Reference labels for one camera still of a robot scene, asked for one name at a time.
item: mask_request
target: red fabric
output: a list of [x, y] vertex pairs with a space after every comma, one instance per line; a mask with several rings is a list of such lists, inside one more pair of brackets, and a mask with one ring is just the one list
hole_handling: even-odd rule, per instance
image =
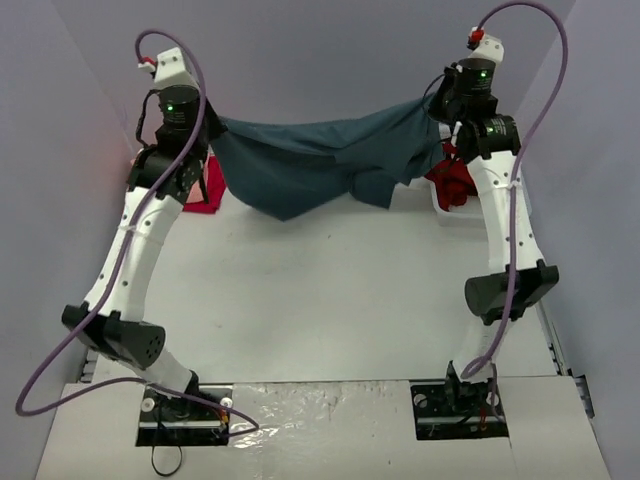
[[451, 206], [459, 207], [467, 203], [467, 197], [478, 195], [467, 166], [460, 160], [453, 164], [451, 162], [445, 159], [425, 175], [427, 180], [435, 184], [438, 204], [446, 212]]
[[187, 203], [184, 206], [184, 211], [209, 215], [216, 213], [218, 208], [220, 208], [222, 195], [226, 188], [227, 184], [222, 176], [222, 170], [220, 170], [218, 160], [214, 156], [209, 157], [209, 161], [207, 162], [207, 194], [209, 195], [209, 203], [205, 203], [204, 201]]

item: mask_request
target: dark green fabric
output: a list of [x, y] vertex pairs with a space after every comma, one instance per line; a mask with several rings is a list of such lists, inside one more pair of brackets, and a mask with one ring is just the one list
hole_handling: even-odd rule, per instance
[[443, 158], [438, 124], [427, 118], [422, 100], [354, 120], [303, 125], [223, 121], [229, 131], [212, 146], [229, 190], [280, 220], [347, 192], [388, 208], [397, 183], [409, 184]]

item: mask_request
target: white wall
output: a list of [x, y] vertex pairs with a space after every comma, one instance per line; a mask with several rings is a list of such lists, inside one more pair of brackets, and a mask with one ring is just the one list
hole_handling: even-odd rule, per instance
[[[96, 277], [129, 147], [50, 2], [0, 2], [0, 65], [0, 478], [26, 480], [53, 415], [21, 419], [13, 405], [67, 333], [64, 305]], [[59, 398], [81, 354], [74, 345], [46, 372], [28, 406]]]
[[[132, 42], [150, 27], [187, 42], [219, 113], [261, 122], [360, 116], [417, 98], [445, 64], [468, 55], [472, 26], [501, 0], [52, 0], [133, 132], [148, 77]], [[547, 0], [565, 17], [574, 0]], [[491, 21], [508, 48], [496, 80], [514, 112], [554, 38], [526, 8]], [[149, 39], [155, 55], [166, 42]]]
[[[640, 2], [582, 0], [568, 21], [566, 82], [524, 159], [535, 228], [560, 284], [546, 301], [576, 374], [586, 374], [598, 441], [615, 479], [640, 460]], [[517, 118], [551, 91], [559, 45]]]

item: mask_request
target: mounting plate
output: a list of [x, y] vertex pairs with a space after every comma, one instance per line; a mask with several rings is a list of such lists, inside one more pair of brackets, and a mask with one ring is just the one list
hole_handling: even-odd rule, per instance
[[[504, 419], [499, 391], [497, 391], [497, 398], [496, 412]], [[443, 380], [411, 382], [411, 399], [418, 440], [462, 440], [509, 436], [507, 424], [493, 415], [487, 399], [482, 399], [474, 411], [464, 414], [454, 412], [447, 400]]]
[[[231, 385], [201, 385], [200, 391], [214, 401], [231, 399]], [[184, 413], [184, 408], [172, 408], [172, 402], [152, 388], [146, 388], [140, 405], [137, 447], [210, 447], [229, 443], [229, 419], [226, 414], [212, 409], [195, 408]]]

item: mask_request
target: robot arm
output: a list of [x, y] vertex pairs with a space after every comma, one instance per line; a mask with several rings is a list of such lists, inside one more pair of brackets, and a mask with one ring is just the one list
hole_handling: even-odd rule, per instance
[[209, 142], [226, 128], [207, 102], [197, 140], [132, 225], [133, 213], [185, 146], [194, 128], [200, 101], [197, 83], [187, 70], [179, 48], [160, 54], [157, 68], [148, 59], [140, 68], [152, 74], [154, 92], [160, 99], [163, 123], [156, 131], [157, 144], [146, 146], [139, 152], [127, 182], [120, 225], [101, 273], [81, 305], [66, 306], [62, 322], [72, 330], [97, 305], [128, 241], [127, 235], [131, 235], [129, 249], [111, 294], [79, 338], [92, 350], [125, 365], [149, 383], [199, 395], [197, 375], [182, 366], [167, 350], [164, 328], [143, 320], [144, 303], [162, 245], [191, 188], [202, 178], [210, 152]]
[[[462, 348], [447, 371], [449, 402], [458, 410], [483, 397], [493, 376], [490, 363], [472, 374], [467, 372], [468, 366], [492, 346], [495, 358], [511, 323], [558, 282], [558, 269], [545, 264], [535, 241], [520, 172], [512, 175], [521, 146], [515, 122], [497, 113], [498, 100], [491, 95], [493, 74], [504, 56], [502, 43], [473, 29], [468, 47], [472, 50], [468, 58], [445, 68], [445, 77], [429, 107], [433, 119], [449, 126], [452, 138], [447, 150], [464, 161], [476, 185], [489, 243], [488, 275], [470, 278], [465, 285], [467, 305], [477, 319], [469, 324]], [[515, 239], [510, 238], [512, 189]], [[515, 293], [509, 321], [500, 335], [512, 245], [517, 249]]]

